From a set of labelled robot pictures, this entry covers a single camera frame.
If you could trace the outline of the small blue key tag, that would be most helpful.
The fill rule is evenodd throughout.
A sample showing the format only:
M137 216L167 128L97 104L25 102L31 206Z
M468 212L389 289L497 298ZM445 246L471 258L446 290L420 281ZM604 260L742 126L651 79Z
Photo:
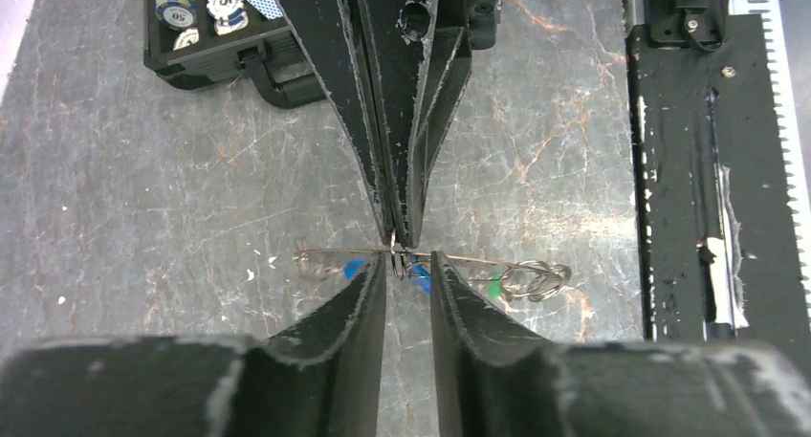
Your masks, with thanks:
M343 275L347 280L353 279L365 265L363 260L351 260L342 269Z

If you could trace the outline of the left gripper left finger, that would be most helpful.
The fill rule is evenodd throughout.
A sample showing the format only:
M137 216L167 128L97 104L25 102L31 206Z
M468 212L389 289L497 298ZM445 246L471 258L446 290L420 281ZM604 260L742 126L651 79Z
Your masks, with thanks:
M385 263L269 339L51 338L1 366L5 436L372 436Z

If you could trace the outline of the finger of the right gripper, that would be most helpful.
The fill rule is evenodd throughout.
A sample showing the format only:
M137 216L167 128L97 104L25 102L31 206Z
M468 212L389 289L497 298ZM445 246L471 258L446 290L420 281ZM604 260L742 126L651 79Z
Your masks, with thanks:
M496 40L501 0L358 0L374 119L382 237L420 243L430 173L468 85Z
M348 0L277 1L353 147L380 240L387 243L394 225Z

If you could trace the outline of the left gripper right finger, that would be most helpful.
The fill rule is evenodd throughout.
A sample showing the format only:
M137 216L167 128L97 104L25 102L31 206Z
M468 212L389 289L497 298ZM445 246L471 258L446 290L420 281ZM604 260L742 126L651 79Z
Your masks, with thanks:
M750 342L556 343L430 258L443 436L806 436L810 387Z

